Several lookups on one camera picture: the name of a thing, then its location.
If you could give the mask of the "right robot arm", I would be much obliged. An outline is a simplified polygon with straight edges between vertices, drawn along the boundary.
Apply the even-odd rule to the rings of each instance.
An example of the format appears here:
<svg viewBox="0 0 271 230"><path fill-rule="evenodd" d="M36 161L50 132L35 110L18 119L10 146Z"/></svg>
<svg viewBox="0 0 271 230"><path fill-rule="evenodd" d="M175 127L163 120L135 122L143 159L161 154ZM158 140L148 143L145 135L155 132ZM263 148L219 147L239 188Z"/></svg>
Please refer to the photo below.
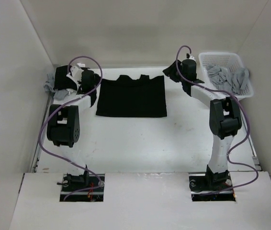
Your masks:
<svg viewBox="0 0 271 230"><path fill-rule="evenodd" d="M207 89L204 82L197 78L196 62L192 59L177 60L164 69L163 73L172 81L180 82L183 91L190 97L209 107L209 128L213 134L212 154L205 175L189 177L191 191L218 191L230 186L227 153L242 126L238 104L230 96Z"/></svg>

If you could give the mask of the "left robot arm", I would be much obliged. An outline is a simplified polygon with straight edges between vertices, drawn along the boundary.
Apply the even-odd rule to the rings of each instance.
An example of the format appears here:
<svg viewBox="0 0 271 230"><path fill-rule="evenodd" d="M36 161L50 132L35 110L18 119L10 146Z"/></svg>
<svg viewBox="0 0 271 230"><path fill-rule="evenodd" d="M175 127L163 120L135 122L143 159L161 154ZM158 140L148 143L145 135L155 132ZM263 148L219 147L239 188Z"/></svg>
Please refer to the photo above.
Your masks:
<svg viewBox="0 0 271 230"><path fill-rule="evenodd" d="M78 170L84 170L79 159L80 113L93 107L97 100L100 76L78 63L56 69L54 100L49 107L46 137L61 151L60 158Z"/></svg>

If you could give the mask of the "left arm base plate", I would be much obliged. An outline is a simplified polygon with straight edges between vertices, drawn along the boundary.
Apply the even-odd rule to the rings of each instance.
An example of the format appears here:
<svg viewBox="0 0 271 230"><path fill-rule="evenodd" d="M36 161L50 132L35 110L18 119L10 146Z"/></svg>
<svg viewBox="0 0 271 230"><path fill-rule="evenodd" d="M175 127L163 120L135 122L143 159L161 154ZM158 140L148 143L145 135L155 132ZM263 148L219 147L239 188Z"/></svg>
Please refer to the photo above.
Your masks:
<svg viewBox="0 0 271 230"><path fill-rule="evenodd" d="M88 172L81 175L65 174L60 186L60 202L103 202L105 175L98 175L100 180Z"/></svg>

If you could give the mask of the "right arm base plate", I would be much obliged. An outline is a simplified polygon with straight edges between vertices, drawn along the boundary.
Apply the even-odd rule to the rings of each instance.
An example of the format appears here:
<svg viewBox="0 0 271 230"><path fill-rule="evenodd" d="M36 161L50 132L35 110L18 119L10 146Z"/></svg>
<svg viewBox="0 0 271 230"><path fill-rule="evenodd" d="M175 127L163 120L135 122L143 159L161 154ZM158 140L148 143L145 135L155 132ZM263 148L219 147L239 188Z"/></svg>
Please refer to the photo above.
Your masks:
<svg viewBox="0 0 271 230"><path fill-rule="evenodd" d="M233 190L226 190L232 186L232 180L228 173L225 179L209 184L207 176L204 174L191 174L189 176L189 188L193 202L216 202L216 201L236 201Z"/></svg>

